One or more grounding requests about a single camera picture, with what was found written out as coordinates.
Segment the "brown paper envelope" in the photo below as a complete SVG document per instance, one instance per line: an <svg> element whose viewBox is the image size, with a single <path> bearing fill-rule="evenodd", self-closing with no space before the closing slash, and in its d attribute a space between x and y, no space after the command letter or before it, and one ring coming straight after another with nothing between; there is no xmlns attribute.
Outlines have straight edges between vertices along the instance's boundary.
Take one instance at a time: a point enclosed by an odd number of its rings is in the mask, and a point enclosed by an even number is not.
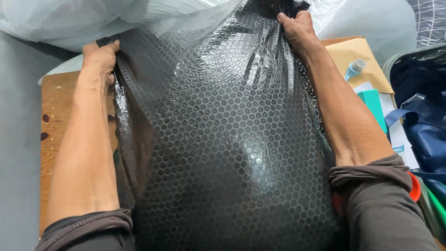
<svg viewBox="0 0 446 251"><path fill-rule="evenodd" d="M348 83L352 88L368 81L379 92L393 94L392 87L373 57L372 50L364 37L335 38L324 40L322 44L330 53L336 67L343 76L350 63L355 60L362 59L367 62L367 67L363 69L361 74L349 79Z"/></svg>

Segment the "blue brush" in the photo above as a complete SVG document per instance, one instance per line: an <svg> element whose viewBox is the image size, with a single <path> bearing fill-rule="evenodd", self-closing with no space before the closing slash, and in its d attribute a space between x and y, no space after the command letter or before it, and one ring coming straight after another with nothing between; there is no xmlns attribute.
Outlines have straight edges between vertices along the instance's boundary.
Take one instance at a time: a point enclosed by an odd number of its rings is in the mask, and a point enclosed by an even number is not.
<svg viewBox="0 0 446 251"><path fill-rule="evenodd" d="M344 79L345 81L348 81L351 77L358 75L362 72L362 70L367 66L367 63L362 60L358 59L351 63L348 66L347 72L345 73Z"/></svg>

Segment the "red object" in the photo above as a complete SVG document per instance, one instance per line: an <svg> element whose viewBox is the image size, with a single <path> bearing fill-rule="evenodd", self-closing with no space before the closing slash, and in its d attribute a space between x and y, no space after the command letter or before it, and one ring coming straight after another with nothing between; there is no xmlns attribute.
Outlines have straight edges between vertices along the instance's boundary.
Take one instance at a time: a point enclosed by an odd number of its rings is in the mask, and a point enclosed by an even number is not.
<svg viewBox="0 0 446 251"><path fill-rule="evenodd" d="M413 175L411 172L408 172L410 174L410 178L412 179L412 191L410 191L409 196L414 200L415 202L420 199L421 196L421 186L418 179Z"/></svg>

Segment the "gray sleeve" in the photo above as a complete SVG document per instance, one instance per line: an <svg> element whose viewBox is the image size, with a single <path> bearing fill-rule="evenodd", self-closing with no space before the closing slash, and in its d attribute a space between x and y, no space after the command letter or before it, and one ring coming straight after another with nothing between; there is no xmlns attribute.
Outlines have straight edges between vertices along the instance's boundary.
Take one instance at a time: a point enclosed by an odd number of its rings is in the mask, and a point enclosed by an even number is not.
<svg viewBox="0 0 446 251"><path fill-rule="evenodd" d="M330 170L331 185L345 202L351 250L439 250L409 196L412 182L407 170L398 155Z"/></svg>

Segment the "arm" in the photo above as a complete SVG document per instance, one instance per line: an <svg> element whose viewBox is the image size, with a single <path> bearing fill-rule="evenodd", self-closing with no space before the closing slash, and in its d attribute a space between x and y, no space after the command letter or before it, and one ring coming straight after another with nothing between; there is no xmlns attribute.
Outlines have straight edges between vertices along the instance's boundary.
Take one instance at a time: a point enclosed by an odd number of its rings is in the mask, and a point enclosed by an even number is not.
<svg viewBox="0 0 446 251"><path fill-rule="evenodd" d="M330 182L346 201L352 250L437 250L417 204L401 157L370 110L353 92L316 37L311 15L278 17L303 57L336 155Z"/></svg>
<svg viewBox="0 0 446 251"><path fill-rule="evenodd" d="M53 168L47 226L66 217L119 208L105 99L118 50L119 41L83 48L71 117Z"/></svg>
<svg viewBox="0 0 446 251"><path fill-rule="evenodd" d="M316 37L310 13L299 12L296 19L279 15L279 22L314 82L336 165L365 165L392 155L392 147L373 114L344 80Z"/></svg>

